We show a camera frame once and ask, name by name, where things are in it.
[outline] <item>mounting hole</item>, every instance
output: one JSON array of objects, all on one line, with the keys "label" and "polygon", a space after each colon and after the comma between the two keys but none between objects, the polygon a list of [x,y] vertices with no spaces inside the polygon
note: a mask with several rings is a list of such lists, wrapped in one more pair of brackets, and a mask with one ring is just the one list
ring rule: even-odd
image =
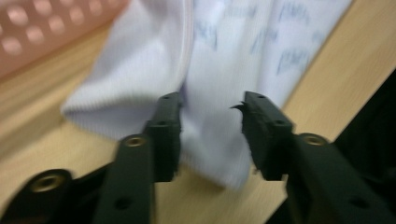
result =
[{"label": "mounting hole", "polygon": [[131,206],[132,200],[129,197],[120,197],[114,202],[117,210],[125,210]]},{"label": "mounting hole", "polygon": [[325,142],[313,135],[308,135],[304,137],[304,140],[307,144],[309,145],[313,145],[313,146],[323,146],[325,144]]},{"label": "mounting hole", "polygon": [[127,147],[140,147],[146,143],[146,140],[141,137],[132,137],[125,141]]},{"label": "mounting hole", "polygon": [[366,209],[370,205],[361,197],[353,196],[349,199],[349,202],[352,203],[354,206],[359,207],[361,209]]},{"label": "mounting hole", "polygon": [[62,185],[64,182],[64,177],[61,175],[47,175],[39,178],[31,186],[31,191],[38,193],[56,189]]}]

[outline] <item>brass screw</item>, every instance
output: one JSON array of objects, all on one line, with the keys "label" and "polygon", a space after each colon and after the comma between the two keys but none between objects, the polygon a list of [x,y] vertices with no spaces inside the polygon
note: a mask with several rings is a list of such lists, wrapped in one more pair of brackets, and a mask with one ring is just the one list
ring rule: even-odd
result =
[{"label": "brass screw", "polygon": [[58,188],[63,182],[64,177],[61,175],[46,175],[33,183],[30,189],[34,193],[49,191]]},{"label": "brass screw", "polygon": [[146,143],[146,140],[141,137],[132,137],[125,141],[127,147],[140,147]]},{"label": "brass screw", "polygon": [[325,144],[323,139],[320,139],[314,135],[305,136],[304,140],[307,144],[312,145],[312,146],[323,146]]}]

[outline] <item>pink plastic basket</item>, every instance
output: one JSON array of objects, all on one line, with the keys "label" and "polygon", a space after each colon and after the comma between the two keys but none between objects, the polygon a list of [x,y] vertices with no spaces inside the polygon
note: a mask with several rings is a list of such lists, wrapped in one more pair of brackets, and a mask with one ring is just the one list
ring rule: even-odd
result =
[{"label": "pink plastic basket", "polygon": [[129,0],[0,0],[0,78],[113,20]]}]

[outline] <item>wooden surface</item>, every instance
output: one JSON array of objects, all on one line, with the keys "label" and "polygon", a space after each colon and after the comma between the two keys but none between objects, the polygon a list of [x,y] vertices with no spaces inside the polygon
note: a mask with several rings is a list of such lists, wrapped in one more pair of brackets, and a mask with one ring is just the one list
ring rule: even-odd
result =
[{"label": "wooden surface", "polygon": [[[396,66],[396,1],[356,0],[290,97],[296,132],[333,140]],[[62,119],[59,106],[89,74],[107,27],[0,83],[0,211],[32,175],[51,168],[75,177],[111,161],[116,143]],[[160,223],[263,223],[285,198],[283,183],[251,175],[222,189],[182,166],[157,185]]]}]

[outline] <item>white cloth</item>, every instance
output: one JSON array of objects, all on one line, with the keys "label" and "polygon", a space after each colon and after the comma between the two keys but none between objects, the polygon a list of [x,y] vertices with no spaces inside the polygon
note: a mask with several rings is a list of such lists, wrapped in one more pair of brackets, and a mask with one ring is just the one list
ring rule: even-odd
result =
[{"label": "white cloth", "polygon": [[134,0],[92,74],[62,107],[120,139],[140,133],[157,99],[181,91],[182,159],[223,186],[248,177],[245,91],[282,106],[350,0]]}]

